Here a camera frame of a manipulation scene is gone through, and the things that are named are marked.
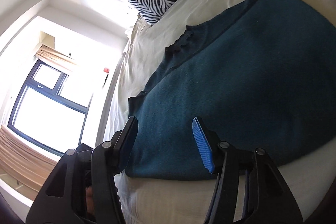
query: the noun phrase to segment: brown curtain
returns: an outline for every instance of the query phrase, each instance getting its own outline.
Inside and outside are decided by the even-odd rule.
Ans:
[[[0,127],[0,166],[22,184],[39,191],[56,163]]]
[[[75,60],[46,45],[42,45],[35,55],[46,64],[68,75],[79,70]]]

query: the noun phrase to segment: window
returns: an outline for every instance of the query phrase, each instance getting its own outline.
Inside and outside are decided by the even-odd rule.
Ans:
[[[88,80],[38,60],[16,98],[8,127],[26,140],[62,155],[82,139],[92,98]]]

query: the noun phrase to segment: teal blanket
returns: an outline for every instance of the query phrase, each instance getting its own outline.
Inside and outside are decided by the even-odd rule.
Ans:
[[[201,116],[238,149],[277,165],[336,135],[336,29],[301,0],[246,0],[166,49],[145,89],[129,98],[139,132],[131,177],[211,179],[192,133]]]

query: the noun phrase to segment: screw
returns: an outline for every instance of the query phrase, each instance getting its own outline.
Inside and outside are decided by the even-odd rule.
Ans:
[[[73,148],[71,148],[71,149],[69,149],[69,150],[66,151],[66,154],[67,154],[68,156],[72,156],[75,152],[76,152],[76,150],[73,149]]]
[[[260,155],[260,156],[265,155],[265,150],[263,150],[262,148],[257,148],[255,151],[256,151],[257,154]]]
[[[109,148],[109,147],[111,147],[111,145],[112,145],[112,143],[107,141],[107,142],[103,142],[103,144],[101,146],[104,147],[104,148]]]
[[[219,147],[221,148],[228,148],[230,146],[230,144],[228,142],[220,142],[219,143]]]

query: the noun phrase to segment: bed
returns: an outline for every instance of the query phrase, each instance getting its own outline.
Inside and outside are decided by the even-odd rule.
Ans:
[[[186,25],[210,20],[221,11],[244,0],[178,0],[150,26],[139,17],[126,47],[125,59],[110,107],[104,140],[124,127],[128,98],[143,90],[164,55],[165,47],[176,41]],[[303,0],[336,26],[336,0]],[[279,167],[306,220],[318,207],[336,177],[336,138],[294,162]],[[127,223],[203,223],[215,181],[170,181],[115,177]],[[240,187],[235,220],[240,219],[244,199],[244,177]]]

